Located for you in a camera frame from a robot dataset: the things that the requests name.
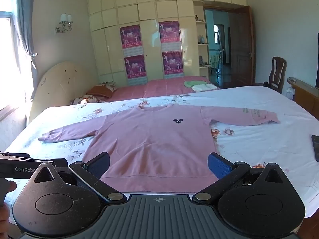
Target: sweatshirt sleeve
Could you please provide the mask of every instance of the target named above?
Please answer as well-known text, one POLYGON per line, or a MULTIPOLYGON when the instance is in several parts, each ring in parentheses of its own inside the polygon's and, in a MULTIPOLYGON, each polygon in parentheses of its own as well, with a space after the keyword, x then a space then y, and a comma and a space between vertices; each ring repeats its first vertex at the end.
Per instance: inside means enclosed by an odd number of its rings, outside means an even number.
POLYGON ((43 134, 39 140, 47 143, 55 143, 93 136, 103 126, 106 116, 107 115, 51 130, 43 134))
POLYGON ((237 126, 259 125, 267 121, 279 123, 277 114, 266 110, 230 107, 201 107, 201 115, 206 123, 212 120, 237 126))

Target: window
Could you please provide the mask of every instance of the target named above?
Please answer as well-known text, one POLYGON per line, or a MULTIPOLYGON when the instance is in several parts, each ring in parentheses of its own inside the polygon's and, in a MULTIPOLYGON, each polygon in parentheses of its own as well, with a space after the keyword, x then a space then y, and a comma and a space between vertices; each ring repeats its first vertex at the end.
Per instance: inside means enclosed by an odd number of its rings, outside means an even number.
POLYGON ((0 0, 0 110, 21 99, 15 53, 11 36, 11 0, 0 0))
POLYGON ((219 44, 218 26, 214 25, 215 44, 219 44))

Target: wooden headboard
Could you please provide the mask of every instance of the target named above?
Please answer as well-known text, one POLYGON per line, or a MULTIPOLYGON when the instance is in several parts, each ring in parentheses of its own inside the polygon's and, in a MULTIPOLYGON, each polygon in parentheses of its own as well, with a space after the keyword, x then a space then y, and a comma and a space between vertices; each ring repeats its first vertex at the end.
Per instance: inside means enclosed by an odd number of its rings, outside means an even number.
POLYGON ((84 95, 97 84, 96 77, 75 63, 65 61, 53 66, 38 85, 28 123, 46 108, 70 105, 70 100, 84 95))

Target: white bedsheet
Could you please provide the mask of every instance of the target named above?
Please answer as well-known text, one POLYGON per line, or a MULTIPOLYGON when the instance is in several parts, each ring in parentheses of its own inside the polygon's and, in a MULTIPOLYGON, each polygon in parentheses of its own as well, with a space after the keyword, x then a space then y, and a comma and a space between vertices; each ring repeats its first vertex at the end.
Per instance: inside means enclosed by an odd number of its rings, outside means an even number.
MULTIPOLYGON (((315 161, 311 135, 319 135, 319 121, 279 93, 265 87, 240 87, 189 95, 133 99, 121 102, 48 108, 13 141, 7 152, 28 153, 33 158, 66 158, 80 161, 92 137, 54 144, 38 141, 49 130, 98 116, 126 110, 139 104, 161 106, 169 103, 197 106, 226 106, 263 109, 277 113, 280 124, 231 126, 215 123, 217 149, 226 159, 251 166, 278 163, 294 185, 310 217, 319 206, 319 163, 315 161)), ((27 180, 16 180, 18 188, 7 194, 13 205, 27 180)))

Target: embroidered logo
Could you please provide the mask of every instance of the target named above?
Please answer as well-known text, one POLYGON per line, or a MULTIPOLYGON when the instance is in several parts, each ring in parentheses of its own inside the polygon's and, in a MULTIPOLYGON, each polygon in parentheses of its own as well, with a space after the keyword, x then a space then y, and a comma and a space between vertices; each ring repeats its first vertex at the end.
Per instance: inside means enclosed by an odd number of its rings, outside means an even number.
POLYGON ((180 124, 182 121, 183 121, 183 119, 180 119, 180 120, 175 119, 175 120, 174 120, 174 122, 176 122, 176 124, 180 124))

